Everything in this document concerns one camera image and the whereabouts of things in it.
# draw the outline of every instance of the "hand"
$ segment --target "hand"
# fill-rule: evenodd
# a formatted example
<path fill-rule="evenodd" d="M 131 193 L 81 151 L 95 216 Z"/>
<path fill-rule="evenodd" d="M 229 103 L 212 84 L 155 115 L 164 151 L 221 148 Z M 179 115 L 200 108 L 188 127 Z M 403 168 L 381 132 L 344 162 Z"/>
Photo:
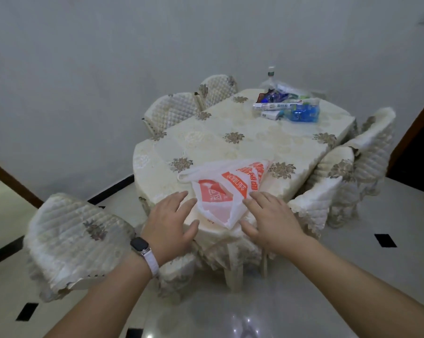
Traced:
<path fill-rule="evenodd" d="M 244 199 L 243 204 L 256 218 L 257 228 L 245 220 L 241 220 L 240 225 L 255 244 L 276 254 L 288 255 L 298 241 L 307 238 L 283 200 L 267 192 L 251 192 L 249 195 L 253 199 Z"/>
<path fill-rule="evenodd" d="M 198 220 L 194 220 L 185 233 L 182 230 L 185 219 L 197 202 L 196 198 L 192 198 L 179 207 L 187 194 L 188 191 L 176 192 L 158 202 L 141 232 L 160 267 L 183 255 L 198 233 Z"/>

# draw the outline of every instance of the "forearm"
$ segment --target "forearm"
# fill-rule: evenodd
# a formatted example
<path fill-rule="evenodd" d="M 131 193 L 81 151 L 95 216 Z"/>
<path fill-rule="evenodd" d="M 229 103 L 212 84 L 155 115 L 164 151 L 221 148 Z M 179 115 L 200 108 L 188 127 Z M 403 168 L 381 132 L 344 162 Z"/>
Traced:
<path fill-rule="evenodd" d="M 424 337 L 424 306 L 305 238 L 285 256 L 360 337 Z"/>
<path fill-rule="evenodd" d="M 50 330 L 46 338 L 115 338 L 152 278 L 146 261 L 131 253 Z"/>

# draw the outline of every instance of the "tile floor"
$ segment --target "tile floor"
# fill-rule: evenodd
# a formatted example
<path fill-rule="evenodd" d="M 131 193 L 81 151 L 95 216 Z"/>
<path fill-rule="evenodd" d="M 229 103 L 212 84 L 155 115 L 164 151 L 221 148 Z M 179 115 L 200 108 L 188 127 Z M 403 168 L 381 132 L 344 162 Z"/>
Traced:
<path fill-rule="evenodd" d="M 100 205 L 133 225 L 144 221 L 134 185 Z M 333 230 L 322 243 L 424 304 L 424 193 L 387 179 L 381 194 L 367 197 L 360 218 Z M 389 234 L 396 248 L 383 248 L 374 234 Z M 0 263 L 0 337 L 42 337 L 84 291 L 41 303 L 19 252 Z M 245 269 L 243 291 L 232 294 L 223 274 L 198 273 L 174 305 L 149 285 L 128 327 L 156 337 L 356 337 L 320 292 L 288 261 L 270 261 L 269 276 Z M 28 322 L 15 321 L 27 302 L 39 303 Z"/>
<path fill-rule="evenodd" d="M 0 181 L 0 248 L 24 235 L 36 208 Z"/>

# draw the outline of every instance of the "cream tablecloth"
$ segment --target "cream tablecloth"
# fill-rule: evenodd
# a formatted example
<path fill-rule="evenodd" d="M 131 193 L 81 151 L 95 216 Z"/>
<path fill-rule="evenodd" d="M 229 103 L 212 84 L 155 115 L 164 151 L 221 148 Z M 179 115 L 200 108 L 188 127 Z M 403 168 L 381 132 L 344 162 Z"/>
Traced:
<path fill-rule="evenodd" d="M 318 123 L 262 119 L 251 105 L 263 90 L 247 89 L 210 107 L 135 147 L 133 170 L 143 203 L 154 206 L 190 184 L 177 181 L 177 174 L 191 166 L 224 159 L 269 159 L 274 161 L 261 190 L 289 201 L 322 157 L 339 144 L 352 127 L 354 117 L 327 101 L 320 101 Z M 247 214 L 250 222 L 254 217 Z M 243 263 L 258 264 L 261 250 L 249 241 L 237 224 L 228 230 L 201 216 L 196 208 L 186 219 L 200 220 L 195 238 L 199 253 L 213 268 L 236 270 Z"/>

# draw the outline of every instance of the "black baseboard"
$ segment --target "black baseboard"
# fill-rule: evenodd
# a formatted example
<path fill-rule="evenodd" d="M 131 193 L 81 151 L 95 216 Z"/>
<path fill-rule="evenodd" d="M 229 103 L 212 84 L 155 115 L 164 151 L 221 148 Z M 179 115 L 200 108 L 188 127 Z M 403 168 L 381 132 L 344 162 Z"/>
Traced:
<path fill-rule="evenodd" d="M 128 176 L 126 179 L 123 179 L 113 186 L 109 187 L 107 190 L 102 191 L 100 194 L 94 196 L 93 198 L 89 199 L 88 202 L 97 205 L 101 203 L 103 200 L 106 200 L 111 195 L 114 195 L 116 192 L 124 189 L 126 186 L 129 186 L 134 182 L 133 175 Z"/>
<path fill-rule="evenodd" d="M 23 239 L 24 236 L 21 236 L 20 238 L 0 248 L 0 262 L 21 250 L 23 248 Z"/>
<path fill-rule="evenodd" d="M 126 179 L 121 180 L 120 182 L 117 182 L 112 187 L 109 187 L 107 190 L 101 192 L 100 194 L 94 196 L 93 198 L 89 199 L 88 202 L 97 205 L 101 203 L 103 200 L 107 199 L 111 195 L 114 195 L 116 192 L 122 190 L 126 186 L 129 186 L 134 182 L 133 175 L 128 176 Z M 13 242 L 7 244 L 6 246 L 0 248 L 0 262 L 5 260 L 7 257 L 10 257 L 11 255 L 17 253 L 19 250 L 23 248 L 23 239 L 24 236 L 21 236 L 20 238 L 14 240 Z"/>

